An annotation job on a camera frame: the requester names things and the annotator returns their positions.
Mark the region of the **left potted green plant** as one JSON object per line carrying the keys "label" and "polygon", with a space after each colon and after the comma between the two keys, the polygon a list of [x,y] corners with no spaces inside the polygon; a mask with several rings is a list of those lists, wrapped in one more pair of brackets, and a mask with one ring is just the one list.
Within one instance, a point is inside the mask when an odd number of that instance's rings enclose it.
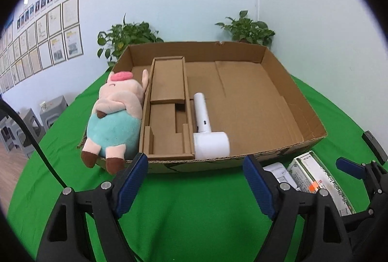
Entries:
{"label": "left potted green plant", "polygon": [[111,71],[128,45],[152,42],[163,42],[158,31],[148,22],[128,23],[124,16],[121,24],[112,25],[107,31],[100,31],[97,34],[99,46],[97,57],[104,56],[108,65],[107,71]]}

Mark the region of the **paper cup on stool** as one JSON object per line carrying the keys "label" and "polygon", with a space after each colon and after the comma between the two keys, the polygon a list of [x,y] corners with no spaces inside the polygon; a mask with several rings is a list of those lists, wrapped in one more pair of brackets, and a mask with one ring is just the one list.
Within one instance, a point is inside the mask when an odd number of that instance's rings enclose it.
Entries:
{"label": "paper cup on stool", "polygon": [[41,109],[42,109],[43,111],[45,111],[45,110],[46,110],[46,108],[47,108],[47,106],[46,106],[46,102],[42,102],[42,103],[40,103],[40,106],[41,106]]}

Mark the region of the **potted green plant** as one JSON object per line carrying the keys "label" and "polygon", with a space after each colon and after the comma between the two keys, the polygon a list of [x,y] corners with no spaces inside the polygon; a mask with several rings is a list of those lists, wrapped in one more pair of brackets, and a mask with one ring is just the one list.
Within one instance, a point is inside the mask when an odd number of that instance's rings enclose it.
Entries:
{"label": "potted green plant", "polygon": [[100,31],[97,34],[99,46],[97,57],[104,56],[108,65],[107,71],[111,71],[128,45],[152,42],[163,42],[158,31],[148,22],[128,23],[124,16],[121,24],[112,25],[107,31]]}
{"label": "potted green plant", "polygon": [[226,17],[229,23],[217,22],[215,25],[228,32],[232,41],[245,42],[253,45],[270,47],[275,31],[263,21],[255,21],[248,17],[247,10],[241,10],[238,18]]}

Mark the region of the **right potted green plant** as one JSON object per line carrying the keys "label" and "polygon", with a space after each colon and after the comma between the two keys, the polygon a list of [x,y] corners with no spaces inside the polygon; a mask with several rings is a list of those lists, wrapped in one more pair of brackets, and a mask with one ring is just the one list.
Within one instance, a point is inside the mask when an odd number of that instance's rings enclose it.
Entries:
{"label": "right potted green plant", "polygon": [[253,45],[270,47],[275,31],[263,21],[255,21],[248,17],[247,10],[241,10],[238,18],[226,17],[229,23],[217,22],[215,25],[228,32],[232,41],[245,42]]}

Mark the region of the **white folding phone stand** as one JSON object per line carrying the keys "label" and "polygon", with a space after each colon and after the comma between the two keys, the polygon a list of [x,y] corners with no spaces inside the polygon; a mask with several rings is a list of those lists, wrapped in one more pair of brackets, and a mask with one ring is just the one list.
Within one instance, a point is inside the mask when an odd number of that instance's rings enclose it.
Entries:
{"label": "white folding phone stand", "polygon": [[292,178],[282,163],[275,162],[273,164],[267,165],[264,167],[264,171],[271,172],[279,183],[286,182],[294,189],[296,189],[296,191],[300,191],[300,188],[297,186],[295,180]]}

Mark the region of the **white handheld fan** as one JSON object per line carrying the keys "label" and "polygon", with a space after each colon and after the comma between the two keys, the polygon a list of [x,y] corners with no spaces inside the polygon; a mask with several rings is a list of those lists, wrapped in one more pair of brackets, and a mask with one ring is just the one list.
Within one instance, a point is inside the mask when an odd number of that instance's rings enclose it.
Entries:
{"label": "white handheld fan", "polygon": [[225,132],[212,131],[204,94],[202,92],[195,93],[193,103],[197,124],[197,132],[193,134],[195,159],[229,157],[229,138]]}

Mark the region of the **large shallow cardboard box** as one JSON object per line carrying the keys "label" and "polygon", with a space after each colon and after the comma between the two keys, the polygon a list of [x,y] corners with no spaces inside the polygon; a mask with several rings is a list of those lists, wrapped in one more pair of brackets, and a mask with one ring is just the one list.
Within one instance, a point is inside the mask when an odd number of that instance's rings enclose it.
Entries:
{"label": "large shallow cardboard box", "polygon": [[230,155],[205,160],[149,159],[152,173],[183,173],[237,167],[243,158],[272,159],[302,153],[326,136],[315,111],[291,76],[266,48],[240,42],[158,42],[129,45],[112,72],[132,72],[141,81],[154,58],[186,60],[193,134],[193,96],[204,94],[213,132],[225,132]]}

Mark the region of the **long brown cardboard box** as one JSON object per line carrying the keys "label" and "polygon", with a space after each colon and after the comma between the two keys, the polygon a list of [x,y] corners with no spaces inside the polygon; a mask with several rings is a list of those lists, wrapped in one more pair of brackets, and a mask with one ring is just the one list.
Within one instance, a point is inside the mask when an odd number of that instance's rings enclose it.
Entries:
{"label": "long brown cardboard box", "polygon": [[158,162],[193,160],[193,118],[186,60],[154,58],[145,92],[139,151]]}

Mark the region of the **pink pig plush toy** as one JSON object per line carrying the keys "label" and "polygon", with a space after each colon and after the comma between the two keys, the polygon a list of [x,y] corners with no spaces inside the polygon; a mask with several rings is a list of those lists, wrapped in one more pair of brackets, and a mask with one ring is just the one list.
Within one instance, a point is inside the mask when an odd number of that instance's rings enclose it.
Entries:
{"label": "pink pig plush toy", "polygon": [[141,81],[132,72],[111,72],[99,89],[86,129],[81,160],[88,168],[105,159],[111,175],[122,170],[127,160],[139,151],[139,137],[145,91],[149,72],[142,72]]}

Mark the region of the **grey plastic stool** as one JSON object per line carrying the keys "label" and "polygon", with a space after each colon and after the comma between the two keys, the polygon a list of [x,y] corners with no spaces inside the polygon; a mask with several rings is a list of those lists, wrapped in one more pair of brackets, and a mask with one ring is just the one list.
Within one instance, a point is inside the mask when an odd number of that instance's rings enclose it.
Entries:
{"label": "grey plastic stool", "polygon": [[26,135],[26,133],[20,127],[17,127],[16,139],[19,141],[19,148],[29,159],[35,151],[31,138],[34,138],[34,140],[39,143],[45,135],[45,129],[43,125],[40,124],[40,121],[31,108],[22,112],[20,117],[24,122],[26,129],[29,131],[30,136]]}
{"label": "grey plastic stool", "polygon": [[9,126],[10,122],[8,117],[1,119],[1,142],[3,143],[7,153],[16,147],[15,137]]}
{"label": "grey plastic stool", "polygon": [[52,127],[54,122],[56,122],[65,109],[68,108],[68,104],[64,96],[58,96],[45,102],[47,108],[45,111],[40,109],[40,118],[43,123],[43,127],[47,131]]}

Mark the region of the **framed certificates on wall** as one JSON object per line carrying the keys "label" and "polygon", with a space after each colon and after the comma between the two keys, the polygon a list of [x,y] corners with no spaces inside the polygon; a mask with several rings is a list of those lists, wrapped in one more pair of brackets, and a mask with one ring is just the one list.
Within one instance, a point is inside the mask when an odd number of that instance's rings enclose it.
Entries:
{"label": "framed certificates on wall", "polygon": [[12,38],[1,37],[1,92],[7,92],[46,69],[84,55],[80,0],[65,0],[35,19],[23,15],[25,28]]}

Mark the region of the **green white medicine box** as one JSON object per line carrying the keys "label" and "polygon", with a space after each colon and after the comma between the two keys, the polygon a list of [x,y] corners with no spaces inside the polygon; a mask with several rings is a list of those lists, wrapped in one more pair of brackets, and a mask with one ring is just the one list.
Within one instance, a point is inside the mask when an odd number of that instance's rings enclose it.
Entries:
{"label": "green white medicine box", "polygon": [[356,213],[343,189],[313,151],[295,157],[287,171],[302,192],[315,194],[319,189],[326,189],[340,216]]}

